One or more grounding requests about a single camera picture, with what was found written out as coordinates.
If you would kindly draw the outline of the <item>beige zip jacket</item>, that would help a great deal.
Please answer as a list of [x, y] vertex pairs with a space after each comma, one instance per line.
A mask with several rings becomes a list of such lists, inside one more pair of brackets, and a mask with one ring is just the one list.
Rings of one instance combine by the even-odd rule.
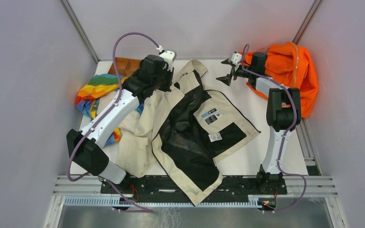
[[207, 71], [190, 60], [170, 92], [155, 91], [141, 114], [130, 113], [119, 125], [122, 136], [111, 159], [138, 178], [159, 164], [193, 205], [221, 185], [216, 164], [260, 133], [222, 92], [203, 84]]

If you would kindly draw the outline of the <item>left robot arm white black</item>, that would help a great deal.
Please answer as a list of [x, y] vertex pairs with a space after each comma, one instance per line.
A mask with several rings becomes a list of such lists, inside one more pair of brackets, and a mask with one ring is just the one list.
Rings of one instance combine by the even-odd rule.
[[116, 127], [155, 90], [170, 91], [173, 62], [176, 52], [164, 50], [159, 55], [148, 55], [139, 68], [122, 83], [122, 89], [107, 107], [82, 130], [67, 133], [67, 146], [71, 162], [75, 162], [93, 176], [112, 182], [119, 193], [130, 189], [126, 171], [110, 161], [104, 147]]

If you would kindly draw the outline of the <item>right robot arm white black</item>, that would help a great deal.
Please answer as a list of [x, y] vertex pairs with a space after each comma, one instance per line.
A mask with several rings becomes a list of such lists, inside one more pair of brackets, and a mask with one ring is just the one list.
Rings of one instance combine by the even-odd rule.
[[247, 66], [243, 55], [234, 52], [221, 63], [231, 66], [230, 72], [217, 80], [230, 86], [237, 77], [246, 78], [250, 86], [267, 97], [266, 121], [269, 126], [269, 142], [266, 156], [260, 165], [255, 186], [258, 192], [267, 194], [275, 184], [281, 185], [283, 157], [288, 140], [301, 122], [300, 90], [278, 83], [266, 74], [267, 54], [254, 52]]

